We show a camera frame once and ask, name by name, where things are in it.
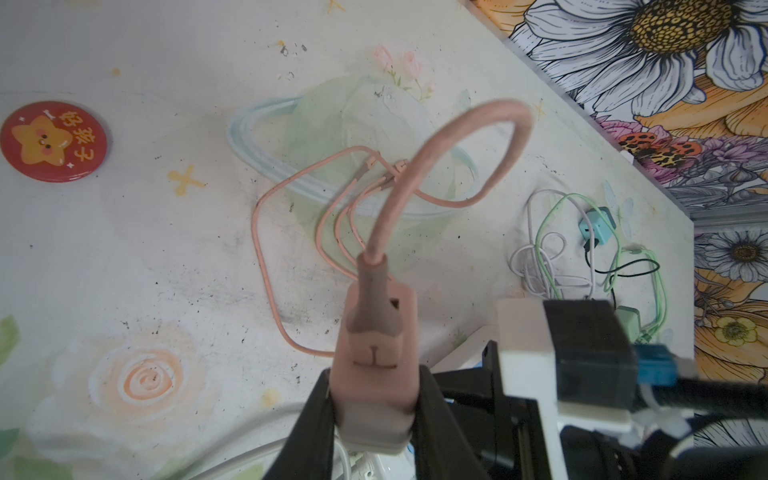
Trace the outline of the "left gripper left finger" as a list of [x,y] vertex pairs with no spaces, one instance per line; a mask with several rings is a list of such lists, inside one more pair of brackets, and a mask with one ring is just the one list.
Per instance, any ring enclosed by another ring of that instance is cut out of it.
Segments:
[[264,479],[329,480],[333,473],[334,407],[330,370],[319,375],[279,455]]

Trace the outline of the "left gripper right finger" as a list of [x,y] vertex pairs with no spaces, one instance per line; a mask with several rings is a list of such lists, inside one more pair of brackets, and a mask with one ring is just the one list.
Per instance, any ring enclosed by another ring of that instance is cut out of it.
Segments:
[[419,393],[412,427],[415,477],[489,479],[473,453],[429,368],[419,366]]

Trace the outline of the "white blue power strip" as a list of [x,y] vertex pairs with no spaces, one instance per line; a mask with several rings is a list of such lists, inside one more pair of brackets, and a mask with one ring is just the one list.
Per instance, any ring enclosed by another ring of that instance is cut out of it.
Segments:
[[[504,433],[509,412],[500,386],[495,334],[482,327],[432,368],[432,375],[465,438],[489,479],[510,479],[515,473],[515,441]],[[417,479],[414,447],[403,453],[353,455],[353,479]]]

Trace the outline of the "pink plug charger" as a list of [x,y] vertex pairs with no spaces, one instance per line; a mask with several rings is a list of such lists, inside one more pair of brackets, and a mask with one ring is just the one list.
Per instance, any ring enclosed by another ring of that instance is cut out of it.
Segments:
[[410,441],[419,396],[415,291],[386,258],[357,261],[329,374],[338,435],[354,451],[396,455]]

